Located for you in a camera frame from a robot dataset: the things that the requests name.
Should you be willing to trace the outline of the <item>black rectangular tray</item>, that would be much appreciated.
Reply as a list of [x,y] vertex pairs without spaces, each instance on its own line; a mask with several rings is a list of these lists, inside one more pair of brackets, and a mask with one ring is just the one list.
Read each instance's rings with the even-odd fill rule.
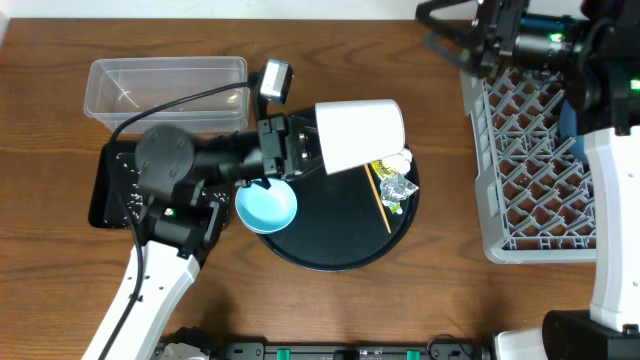
[[222,228],[229,220],[232,184],[220,178],[202,141],[116,141],[101,152],[89,222],[96,228],[162,231]]

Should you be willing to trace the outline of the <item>round black serving tray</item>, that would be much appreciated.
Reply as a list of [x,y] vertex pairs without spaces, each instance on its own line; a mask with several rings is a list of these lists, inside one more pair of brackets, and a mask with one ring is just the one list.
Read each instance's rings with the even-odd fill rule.
[[418,199],[402,201],[400,215],[385,210],[388,234],[363,166],[328,175],[323,164],[286,181],[298,200],[294,220],[278,232],[256,234],[283,259],[312,270],[351,270],[378,260],[408,231]]

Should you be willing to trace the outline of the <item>dark blue plate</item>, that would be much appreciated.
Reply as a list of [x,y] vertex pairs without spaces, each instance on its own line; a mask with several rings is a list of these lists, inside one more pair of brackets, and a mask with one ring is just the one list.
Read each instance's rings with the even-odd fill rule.
[[574,143],[569,147],[571,155],[582,164],[587,164],[588,158],[584,150],[584,136],[578,134],[576,112],[567,100],[563,102],[561,107],[559,132],[563,141],[574,140]]

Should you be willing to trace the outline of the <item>pink cup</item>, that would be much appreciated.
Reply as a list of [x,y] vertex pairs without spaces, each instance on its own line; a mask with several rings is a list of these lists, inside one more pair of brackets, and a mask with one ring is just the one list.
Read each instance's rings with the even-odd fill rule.
[[315,116],[328,175],[394,155],[405,146],[402,112],[392,99],[316,103]]

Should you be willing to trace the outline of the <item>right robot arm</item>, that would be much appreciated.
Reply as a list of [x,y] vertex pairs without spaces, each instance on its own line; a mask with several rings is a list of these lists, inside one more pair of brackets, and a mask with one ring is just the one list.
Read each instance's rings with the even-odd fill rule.
[[554,310],[538,329],[505,331],[485,359],[635,359],[639,355],[639,5],[585,1],[582,18],[529,12],[525,1],[482,0],[473,23],[418,5],[426,45],[476,77],[506,67],[558,73],[593,176],[596,276],[584,311]]

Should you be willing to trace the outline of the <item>clear plastic bin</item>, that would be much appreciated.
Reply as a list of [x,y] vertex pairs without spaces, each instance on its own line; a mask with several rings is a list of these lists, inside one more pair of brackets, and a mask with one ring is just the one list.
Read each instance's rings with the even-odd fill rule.
[[[246,60],[239,56],[99,59],[90,68],[84,113],[113,131],[151,108],[247,79]],[[124,132],[142,134],[161,123],[192,133],[234,132],[248,120],[249,90],[238,88],[152,114]]]

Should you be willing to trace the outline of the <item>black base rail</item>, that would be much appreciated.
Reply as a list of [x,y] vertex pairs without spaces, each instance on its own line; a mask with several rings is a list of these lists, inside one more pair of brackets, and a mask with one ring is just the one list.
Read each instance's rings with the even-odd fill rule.
[[271,343],[264,338],[224,342],[197,327],[182,327],[161,338],[151,357],[156,360],[492,360],[491,346],[452,335],[425,343]]

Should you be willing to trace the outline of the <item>scattered rice grains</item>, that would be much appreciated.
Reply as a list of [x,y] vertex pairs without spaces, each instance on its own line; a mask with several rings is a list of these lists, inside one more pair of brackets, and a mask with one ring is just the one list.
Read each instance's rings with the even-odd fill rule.
[[[132,213],[134,219],[138,221],[144,204],[144,196],[138,188],[140,172],[136,167],[134,154],[118,153],[114,159],[114,167],[117,173],[118,189],[123,192],[124,202],[127,208]],[[116,193],[110,184],[107,184],[107,190],[108,194],[105,203],[101,206],[102,215],[100,216],[99,225],[107,228],[127,228],[127,212],[118,204]],[[232,186],[216,186],[211,190],[202,188],[202,194],[207,200],[218,200],[229,203]]]

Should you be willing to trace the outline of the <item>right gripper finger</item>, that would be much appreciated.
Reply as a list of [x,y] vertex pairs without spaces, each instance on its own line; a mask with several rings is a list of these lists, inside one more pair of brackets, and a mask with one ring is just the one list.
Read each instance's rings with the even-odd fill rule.
[[447,60],[451,65],[454,65],[461,70],[475,69],[471,53],[467,49],[462,49],[461,51],[454,52],[453,50],[449,50],[444,45],[442,45],[441,40],[441,36],[435,33],[428,33],[424,37],[423,42],[429,50]]
[[434,34],[464,38],[476,28],[478,3],[471,0],[431,0],[417,5],[415,19]]

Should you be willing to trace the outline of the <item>grey dishwasher rack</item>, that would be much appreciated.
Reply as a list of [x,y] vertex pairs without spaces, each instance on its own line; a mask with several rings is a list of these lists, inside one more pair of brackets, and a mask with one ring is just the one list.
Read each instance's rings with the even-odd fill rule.
[[474,189],[485,256],[496,264],[592,263],[595,206],[587,165],[562,138],[555,79],[461,76],[474,135]]

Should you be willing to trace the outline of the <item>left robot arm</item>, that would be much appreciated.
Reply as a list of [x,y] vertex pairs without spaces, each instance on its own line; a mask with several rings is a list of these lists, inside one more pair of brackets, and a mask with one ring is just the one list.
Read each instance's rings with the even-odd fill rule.
[[321,163],[313,111],[271,116],[253,131],[210,140],[155,126],[134,149],[141,209],[129,208],[114,145],[105,147],[109,185],[132,231],[125,276],[84,353],[87,359],[149,359],[169,318],[215,247],[235,185],[272,187]]

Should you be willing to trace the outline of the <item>crumpled foil wrapper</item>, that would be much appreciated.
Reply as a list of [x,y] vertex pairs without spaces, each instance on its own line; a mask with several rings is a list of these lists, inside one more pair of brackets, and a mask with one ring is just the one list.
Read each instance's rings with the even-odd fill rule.
[[393,175],[380,183],[382,202],[399,203],[408,199],[419,190],[419,187],[402,174]]

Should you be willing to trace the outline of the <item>wooden chopstick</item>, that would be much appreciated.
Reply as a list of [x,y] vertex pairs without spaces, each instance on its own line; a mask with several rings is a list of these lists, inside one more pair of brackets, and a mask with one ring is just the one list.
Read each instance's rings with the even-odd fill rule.
[[372,173],[371,173],[371,170],[370,170],[370,168],[369,168],[369,165],[368,165],[368,164],[364,164],[364,166],[363,166],[363,167],[364,167],[364,169],[365,169],[365,173],[366,173],[366,175],[367,175],[367,178],[368,178],[368,181],[369,181],[369,184],[370,184],[371,190],[372,190],[372,192],[373,192],[373,195],[374,195],[374,198],[375,198],[376,204],[377,204],[377,206],[378,206],[378,209],[379,209],[379,212],[380,212],[381,218],[382,218],[382,220],[383,220],[384,226],[385,226],[385,228],[386,228],[386,231],[387,231],[387,233],[388,233],[388,234],[391,234],[391,233],[392,233],[392,232],[391,232],[391,226],[390,226],[389,220],[388,220],[388,218],[387,218],[387,215],[386,215],[386,213],[385,213],[384,205],[383,205],[383,204],[382,204],[382,202],[381,202],[380,194],[379,194],[379,192],[378,192],[378,189],[377,189],[376,183],[375,183],[375,181],[374,181],[373,175],[372,175]]

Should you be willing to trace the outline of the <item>white light-blue bowl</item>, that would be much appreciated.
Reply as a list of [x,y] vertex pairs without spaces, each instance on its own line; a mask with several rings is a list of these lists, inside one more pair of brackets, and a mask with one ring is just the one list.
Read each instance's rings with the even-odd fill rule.
[[250,231],[266,235],[286,228],[295,218],[298,200],[288,182],[269,180],[265,189],[252,183],[240,187],[235,196],[235,208],[241,222]]

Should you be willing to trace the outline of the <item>green yellow wrapper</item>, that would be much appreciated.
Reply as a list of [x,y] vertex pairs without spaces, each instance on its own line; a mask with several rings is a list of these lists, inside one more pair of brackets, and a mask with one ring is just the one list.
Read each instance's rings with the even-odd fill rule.
[[371,162],[370,167],[380,181],[388,180],[398,174],[394,168],[385,165],[381,160]]

